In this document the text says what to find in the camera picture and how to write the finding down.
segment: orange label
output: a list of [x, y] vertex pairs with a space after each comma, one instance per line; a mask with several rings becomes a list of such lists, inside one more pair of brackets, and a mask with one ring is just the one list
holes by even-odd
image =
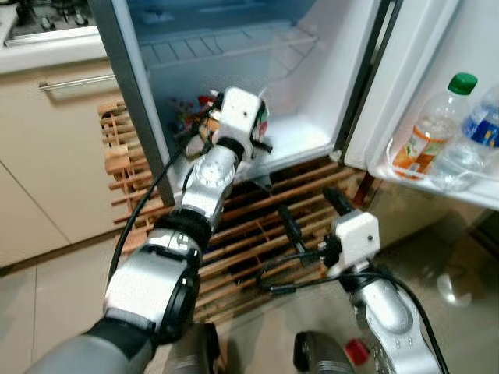
[[[431, 161], [433, 161], [435, 156], [442, 150], [446, 142], [446, 139], [432, 139], [428, 136], [424, 136], [414, 126], [411, 137], [397, 153], [393, 165], [426, 174], [429, 170]], [[405, 175], [400, 171], [396, 171], [396, 173], [406, 178], [418, 179], [415, 176]]]

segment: refrigerator door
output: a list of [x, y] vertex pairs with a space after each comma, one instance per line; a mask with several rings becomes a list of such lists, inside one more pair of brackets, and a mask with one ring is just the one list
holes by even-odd
[[455, 73], [478, 78], [469, 98], [472, 106], [499, 83], [498, 15], [497, 0], [403, 2], [345, 163], [378, 178], [498, 210], [499, 162], [462, 192], [441, 191], [428, 178], [400, 178], [392, 167], [425, 102], [444, 90]]

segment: red object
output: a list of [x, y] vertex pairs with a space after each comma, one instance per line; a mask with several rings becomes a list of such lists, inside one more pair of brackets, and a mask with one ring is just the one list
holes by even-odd
[[200, 103], [200, 107], [206, 107], [209, 103], [214, 103], [215, 99], [211, 96], [200, 95], [197, 97], [197, 102]]
[[265, 132], [267, 131], [267, 127], [268, 127], [267, 121], [260, 123], [260, 128], [258, 130], [258, 137], [262, 138], [265, 135]]
[[369, 360], [369, 351], [360, 339], [351, 339], [345, 345], [345, 353], [356, 366], [365, 364]]

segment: robotic arm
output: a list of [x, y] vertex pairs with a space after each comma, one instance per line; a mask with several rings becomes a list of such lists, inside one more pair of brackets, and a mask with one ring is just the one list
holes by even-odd
[[252, 133], [264, 110], [251, 93], [225, 91], [216, 145], [196, 161], [179, 205], [112, 276], [102, 319], [28, 373], [143, 372], [158, 345], [182, 336], [193, 317], [203, 251], [239, 163], [252, 157]]
[[[324, 196], [340, 214], [333, 223], [332, 235], [323, 245], [323, 261], [329, 266], [327, 275], [333, 280], [339, 279], [345, 292], [350, 294], [357, 323], [374, 354], [376, 371], [441, 373], [421, 334], [420, 314], [414, 301], [395, 288], [392, 281], [377, 275], [370, 264], [380, 249], [377, 218], [354, 210], [338, 190], [326, 188]], [[329, 372], [323, 370], [324, 362], [333, 362], [333, 367], [349, 364], [341, 350], [338, 353], [338, 349], [330, 349], [324, 355], [324, 349], [317, 347], [317, 340], [325, 340], [320, 334], [308, 332], [297, 337], [299, 347], [295, 347], [295, 352], [298, 355], [308, 352], [308, 357], [298, 356], [295, 362], [307, 362], [310, 372]]]

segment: cabinet handle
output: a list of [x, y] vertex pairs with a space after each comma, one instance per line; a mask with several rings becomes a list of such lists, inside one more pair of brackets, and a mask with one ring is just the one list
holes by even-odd
[[54, 84], [48, 84], [47, 82], [39, 82], [38, 89], [40, 91], [53, 91], [53, 90], [59, 90], [61, 88], [69, 88], [75, 86], [83, 86], [85, 84], [107, 82], [109, 80], [116, 80], [114, 74], [110, 74], [108, 76], [93, 76], [92, 78], [71, 80], [69, 82], [54, 83]]

